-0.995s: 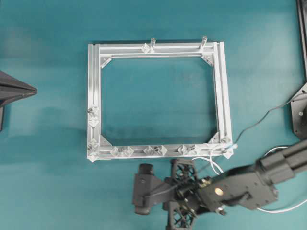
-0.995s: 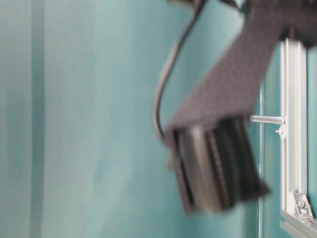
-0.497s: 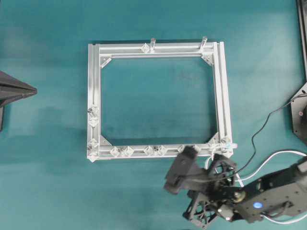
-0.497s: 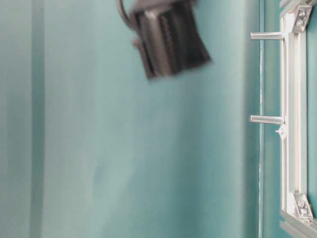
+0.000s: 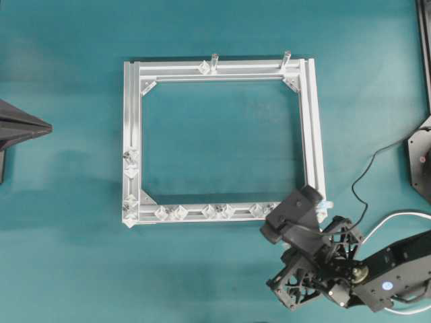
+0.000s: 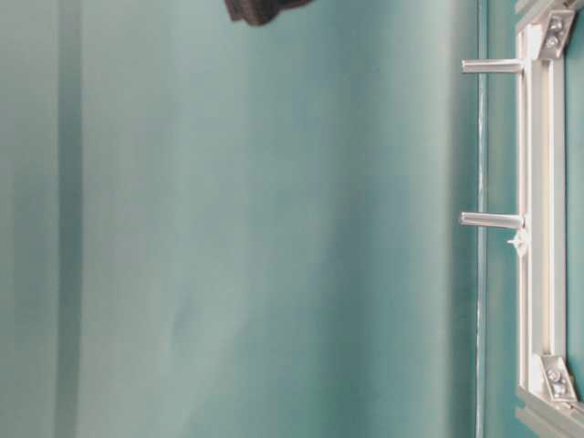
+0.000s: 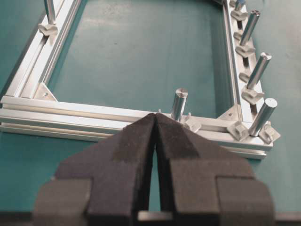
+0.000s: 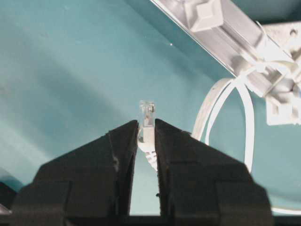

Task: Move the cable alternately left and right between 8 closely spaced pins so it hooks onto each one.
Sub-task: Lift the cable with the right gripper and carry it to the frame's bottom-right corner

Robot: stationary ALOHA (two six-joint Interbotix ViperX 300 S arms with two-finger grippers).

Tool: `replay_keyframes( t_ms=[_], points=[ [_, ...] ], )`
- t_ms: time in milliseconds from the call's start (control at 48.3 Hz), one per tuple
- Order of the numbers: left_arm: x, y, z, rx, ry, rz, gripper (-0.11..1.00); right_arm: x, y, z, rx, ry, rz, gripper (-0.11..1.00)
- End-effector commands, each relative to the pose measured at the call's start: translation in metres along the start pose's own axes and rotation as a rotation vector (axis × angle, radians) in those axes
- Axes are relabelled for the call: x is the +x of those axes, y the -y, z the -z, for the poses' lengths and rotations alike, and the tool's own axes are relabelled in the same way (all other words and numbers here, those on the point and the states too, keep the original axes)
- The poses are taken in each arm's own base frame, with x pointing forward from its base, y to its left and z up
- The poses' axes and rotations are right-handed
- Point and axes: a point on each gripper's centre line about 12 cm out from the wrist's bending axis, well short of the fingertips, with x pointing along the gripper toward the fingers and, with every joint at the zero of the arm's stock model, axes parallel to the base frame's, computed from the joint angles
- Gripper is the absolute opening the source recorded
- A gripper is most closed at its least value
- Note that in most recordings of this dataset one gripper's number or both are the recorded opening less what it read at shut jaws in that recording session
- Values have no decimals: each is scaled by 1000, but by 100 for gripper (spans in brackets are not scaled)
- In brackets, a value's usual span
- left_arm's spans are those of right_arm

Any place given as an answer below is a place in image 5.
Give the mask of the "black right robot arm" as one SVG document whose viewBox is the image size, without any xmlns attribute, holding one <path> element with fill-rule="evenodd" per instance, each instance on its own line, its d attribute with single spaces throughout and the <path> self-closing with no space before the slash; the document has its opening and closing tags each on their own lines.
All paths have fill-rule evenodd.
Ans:
<svg viewBox="0 0 431 323">
<path fill-rule="evenodd" d="M 289 310 L 323 296 L 348 309 L 391 310 L 396 301 L 430 298 L 430 232 L 393 242 L 369 257 L 356 254 L 366 238 L 349 219 L 335 217 L 315 239 L 287 234 L 285 267 L 267 281 Z"/>
</svg>

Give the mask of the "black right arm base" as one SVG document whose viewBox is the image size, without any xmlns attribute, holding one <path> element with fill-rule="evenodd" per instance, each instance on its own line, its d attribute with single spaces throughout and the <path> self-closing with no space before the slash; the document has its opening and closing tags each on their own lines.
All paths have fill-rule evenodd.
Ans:
<svg viewBox="0 0 431 323">
<path fill-rule="evenodd" d="M 430 203 L 430 117 L 407 140 L 411 185 Z"/>
</svg>

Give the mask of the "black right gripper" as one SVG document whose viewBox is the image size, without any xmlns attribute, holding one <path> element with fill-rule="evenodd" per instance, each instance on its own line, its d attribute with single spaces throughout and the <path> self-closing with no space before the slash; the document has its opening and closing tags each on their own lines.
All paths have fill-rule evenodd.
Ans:
<svg viewBox="0 0 431 323">
<path fill-rule="evenodd" d="M 299 308 L 321 296 L 351 308 L 364 303 L 352 291 L 354 270 L 362 267 L 355 256 L 363 235 L 351 220 L 336 216 L 314 241 L 314 250 L 291 246 L 281 256 L 285 267 L 266 285 L 286 308 Z"/>
</svg>

